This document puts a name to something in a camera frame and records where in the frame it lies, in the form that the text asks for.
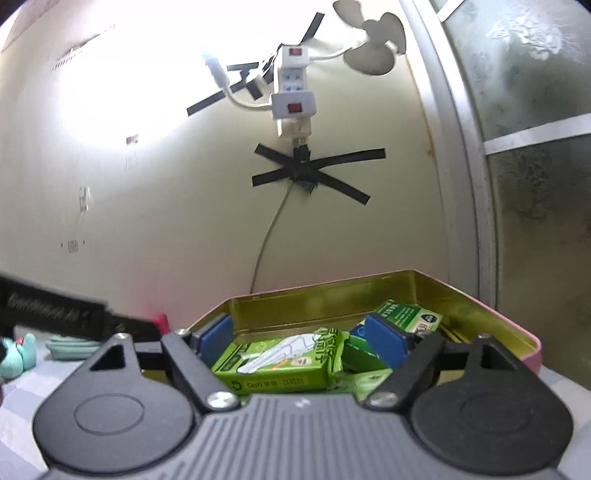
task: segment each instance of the wall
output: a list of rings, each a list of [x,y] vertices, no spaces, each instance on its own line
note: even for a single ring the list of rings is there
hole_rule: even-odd
[[[166,312],[173,326],[248,292],[287,187],[252,187],[252,175],[275,168],[253,151],[259,142],[289,146],[267,113],[225,101],[186,118],[187,106],[215,91],[200,49],[227,63],[258,60],[279,42],[297,42],[317,10],[328,12],[319,48],[333,51],[351,33],[331,2],[303,2],[299,17],[270,1],[257,11],[226,4],[236,24],[218,4],[204,11],[193,3],[201,2],[172,2],[162,14],[151,2],[61,0],[0,56],[4,271],[108,299],[122,313]],[[384,11],[364,7],[369,17]],[[71,45],[112,24],[110,36],[52,72]],[[388,158],[326,169],[371,195],[367,206],[321,186],[311,196],[294,189],[256,289],[399,268],[447,279],[436,166],[405,59],[377,78],[331,60],[309,68],[309,84],[319,110],[313,159],[382,147]],[[138,144],[127,146],[136,133]],[[81,213],[82,186],[92,202]]]

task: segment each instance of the green box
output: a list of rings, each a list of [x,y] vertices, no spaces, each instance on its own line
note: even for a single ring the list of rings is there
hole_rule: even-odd
[[[384,302],[375,313],[408,333],[434,332],[443,318],[443,315],[424,309],[420,305],[407,305],[394,300]]]
[[[343,348],[343,367],[351,372],[371,372],[388,366],[371,351],[368,343],[359,337],[349,336]]]
[[[378,388],[392,373],[389,368],[364,372],[361,374],[347,374],[344,372],[336,376],[334,389],[329,393],[352,393],[357,400],[363,401],[367,396]]]
[[[231,343],[213,373],[238,395],[322,390],[343,369],[348,334],[335,328],[261,342]]]

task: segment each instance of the glass panel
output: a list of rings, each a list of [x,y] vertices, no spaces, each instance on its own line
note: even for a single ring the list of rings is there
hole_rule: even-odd
[[[591,135],[491,155],[499,310],[591,387]]]
[[[591,112],[591,15],[576,0],[466,0],[445,27],[485,140]]]

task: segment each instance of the white power strip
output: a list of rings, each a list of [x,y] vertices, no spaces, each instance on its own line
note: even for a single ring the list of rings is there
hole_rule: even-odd
[[[275,59],[275,93],[271,94],[270,101],[280,138],[304,141],[312,133],[310,118],[316,114],[316,100],[314,93],[308,90],[306,67],[309,63],[305,45],[284,45]]]

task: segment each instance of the teal object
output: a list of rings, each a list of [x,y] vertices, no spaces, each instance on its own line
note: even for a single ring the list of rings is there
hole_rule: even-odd
[[[35,347],[35,335],[25,334],[22,345],[17,343],[17,350],[22,357],[22,367],[24,371],[30,370],[37,364],[37,348]]]
[[[47,349],[54,360],[86,360],[101,346],[100,342],[91,342],[74,337],[54,335],[46,342]]]
[[[37,364],[35,336],[32,333],[24,336],[22,345],[10,338],[3,338],[2,344],[6,349],[6,358],[0,363],[0,377],[4,380],[13,380]]]
[[[10,338],[3,338],[2,343],[6,349],[6,358],[0,364],[0,377],[4,380],[12,380],[24,372],[22,357]]]

